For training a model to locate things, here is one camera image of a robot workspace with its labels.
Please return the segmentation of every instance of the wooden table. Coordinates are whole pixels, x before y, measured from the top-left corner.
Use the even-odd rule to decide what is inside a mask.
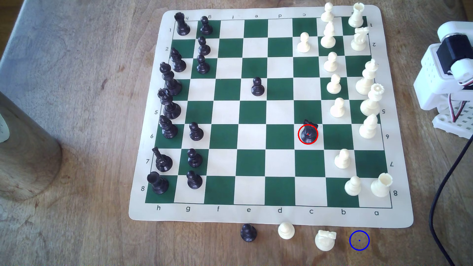
[[[352,5],[334,0],[334,5]],[[348,238],[360,228],[296,226],[282,240],[257,225],[254,243],[241,224],[138,222],[128,217],[154,49],[170,9],[323,6],[289,0],[28,0],[2,65],[0,91],[63,146],[59,177],[36,198],[0,199],[0,264],[6,265],[438,265],[446,263],[428,228],[434,193],[466,139],[434,130],[435,111],[419,108],[413,82],[437,28],[465,20],[459,0],[367,1],[380,7],[397,99],[414,224],[364,229],[368,249]],[[473,261],[473,149],[437,206],[440,239],[458,264]],[[319,251],[319,230],[337,232]]]

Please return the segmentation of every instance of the chess mat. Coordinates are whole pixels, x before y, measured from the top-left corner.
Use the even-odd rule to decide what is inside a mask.
[[[336,45],[323,48],[320,39],[326,23],[323,7],[275,9],[172,10],[164,14],[159,30],[140,149],[131,190],[129,215],[135,220],[238,222],[304,225],[409,227],[412,204],[393,85],[380,10],[366,5],[363,27],[369,27],[365,50],[354,51],[354,28],[348,25],[352,6],[334,6]],[[190,33],[176,33],[176,12],[183,12]],[[207,35],[211,52],[205,56],[210,71],[196,70],[200,17],[207,16],[213,33]],[[309,33],[310,50],[296,50],[302,32]],[[174,102],[182,113],[172,120],[178,134],[166,139],[158,125],[163,106],[157,96],[164,81],[159,64],[167,62],[170,48],[186,62],[175,79],[183,85]],[[336,52],[338,68],[330,73],[323,64]],[[355,90],[366,62],[379,64],[375,82],[385,87],[380,101],[377,133],[364,139],[359,128],[366,116],[359,107],[367,96]],[[332,74],[341,76],[342,90],[330,94]],[[251,94],[252,79],[261,77],[265,93]],[[345,114],[330,115],[334,100],[345,100]],[[317,141],[298,139],[304,119],[318,124]],[[192,141],[190,122],[204,137]],[[158,147],[173,160],[160,173],[169,189],[151,190],[146,176],[157,171],[151,149]],[[194,148],[203,164],[191,168],[187,150]],[[350,165],[339,169],[334,158],[340,149],[350,152]],[[194,170],[203,184],[190,189],[186,173]],[[378,198],[370,184],[381,173],[393,176],[390,195]],[[358,196],[345,193],[352,176],[361,178]]]

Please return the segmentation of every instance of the black cable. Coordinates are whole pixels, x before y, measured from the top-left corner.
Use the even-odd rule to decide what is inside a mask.
[[[473,135],[470,137],[468,142],[463,147],[462,152],[460,153],[460,155],[458,155],[458,158],[456,158],[455,163],[453,163],[452,168],[450,168],[447,175],[442,180],[442,183],[440,183],[440,186],[438,187],[437,193],[435,194],[434,201],[432,202],[432,206],[430,207],[430,214],[429,214],[430,233],[432,234],[432,237],[434,238],[435,243],[437,243],[438,248],[440,249],[440,251],[442,251],[443,255],[445,256],[445,258],[447,259],[448,263],[451,266],[455,266],[455,263],[453,263],[452,259],[448,255],[447,251],[445,251],[445,248],[442,246],[442,243],[440,243],[440,240],[438,239],[437,234],[435,233],[435,229],[434,229],[434,211],[435,211],[435,206],[437,205],[438,198],[440,197],[440,193],[442,192],[442,189],[445,186],[445,183],[448,181],[448,179],[452,175],[452,173],[455,170],[458,163],[460,163],[460,161],[462,160],[463,156],[465,155],[466,150],[468,149],[468,147],[470,147],[470,144],[472,143],[472,141],[473,141]]]

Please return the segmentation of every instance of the blue circle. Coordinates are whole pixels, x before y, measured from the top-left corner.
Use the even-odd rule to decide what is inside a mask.
[[[368,237],[368,244],[366,245],[366,247],[364,247],[364,248],[362,248],[362,249],[357,249],[357,248],[354,248],[354,247],[353,247],[353,245],[351,244],[351,237],[352,237],[353,234],[356,233],[356,232],[363,232],[363,233],[365,233],[365,235]],[[358,251],[365,250],[365,249],[369,246],[369,235],[368,235],[368,233],[366,233],[365,231],[362,231],[362,230],[356,230],[356,231],[354,231],[353,233],[351,233],[351,235],[350,235],[350,246],[351,246],[354,250],[358,250]]]

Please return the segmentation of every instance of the red circle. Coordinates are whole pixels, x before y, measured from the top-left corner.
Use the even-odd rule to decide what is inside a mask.
[[[311,143],[305,143],[305,142],[302,141],[302,139],[300,139],[300,134],[299,134],[299,133],[300,133],[300,130],[301,130],[303,127],[305,127],[306,125],[309,125],[309,126],[315,128],[315,131],[317,132],[317,137],[316,137],[315,140],[314,140],[313,142],[311,142]],[[311,125],[311,124],[305,124],[305,125],[302,125],[302,127],[300,127],[299,130],[297,131],[297,137],[299,138],[300,142],[302,142],[302,143],[304,143],[304,144],[306,144],[306,145],[310,145],[310,144],[316,142],[317,139],[319,138],[319,131],[317,130],[317,128],[316,128],[315,126],[313,126],[313,125]]]

